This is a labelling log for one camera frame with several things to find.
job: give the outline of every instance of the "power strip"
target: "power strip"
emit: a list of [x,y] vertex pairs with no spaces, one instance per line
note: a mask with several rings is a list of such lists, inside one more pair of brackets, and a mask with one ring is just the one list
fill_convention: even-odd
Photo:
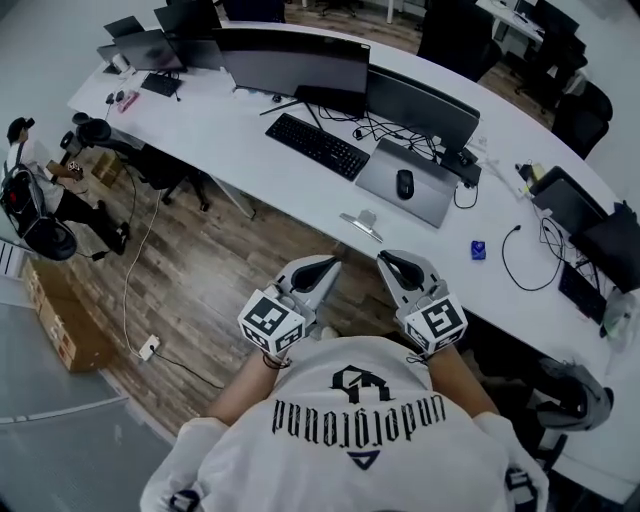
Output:
[[140,357],[145,361],[151,359],[151,356],[154,354],[154,351],[158,350],[160,346],[160,340],[155,334],[149,336],[147,342],[140,349]]

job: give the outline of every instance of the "white cube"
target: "white cube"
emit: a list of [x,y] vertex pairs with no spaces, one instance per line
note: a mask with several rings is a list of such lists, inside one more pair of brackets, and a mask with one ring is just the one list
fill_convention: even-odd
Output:
[[468,325],[462,306],[451,294],[405,317],[404,332],[430,356],[458,341]]
[[305,336],[304,317],[260,290],[238,316],[242,335],[271,355],[278,355]]

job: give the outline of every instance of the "white cable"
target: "white cable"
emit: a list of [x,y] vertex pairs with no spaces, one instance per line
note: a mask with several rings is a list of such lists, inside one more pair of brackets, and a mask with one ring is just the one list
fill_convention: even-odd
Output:
[[138,352],[131,348],[131,342],[129,341],[129,334],[127,334],[127,290],[129,289],[129,277],[131,276],[131,271],[133,267],[138,263],[138,259],[140,258],[140,254],[142,254],[142,248],[144,247],[144,243],[149,238],[151,234],[151,228],[153,226],[153,221],[156,220],[156,216],[158,215],[158,208],[160,206],[160,197],[162,197],[162,190],[158,191],[158,199],[156,200],[156,210],[153,212],[153,217],[151,218],[151,222],[149,223],[149,229],[147,230],[147,234],[144,235],[142,239],[142,243],[140,244],[140,248],[138,249],[138,254],[136,254],[133,263],[131,264],[131,268],[129,268],[129,272],[127,272],[127,277],[124,278],[124,294],[122,296],[122,330],[124,331],[124,339],[127,341],[127,348],[129,351],[136,356],[138,359],[144,359]]

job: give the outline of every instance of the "bracelet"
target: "bracelet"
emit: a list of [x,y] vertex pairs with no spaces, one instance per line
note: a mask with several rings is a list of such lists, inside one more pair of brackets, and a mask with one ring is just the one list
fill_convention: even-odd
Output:
[[283,370],[291,366],[291,359],[285,359],[283,361],[282,359],[272,356],[267,352],[262,353],[262,362],[267,366],[267,368],[271,368],[272,370]]

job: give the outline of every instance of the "black keyboard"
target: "black keyboard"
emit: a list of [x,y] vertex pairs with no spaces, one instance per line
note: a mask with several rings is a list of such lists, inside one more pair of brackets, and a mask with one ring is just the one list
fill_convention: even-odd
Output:
[[578,306],[584,315],[593,319],[598,325],[602,324],[607,306],[606,299],[580,272],[567,263],[564,264],[558,289]]
[[168,76],[150,73],[147,78],[144,79],[144,82],[142,82],[141,88],[171,97],[176,93],[181,84],[182,80],[178,80],[177,78],[169,78]]
[[267,135],[353,181],[369,155],[315,126],[282,114]]

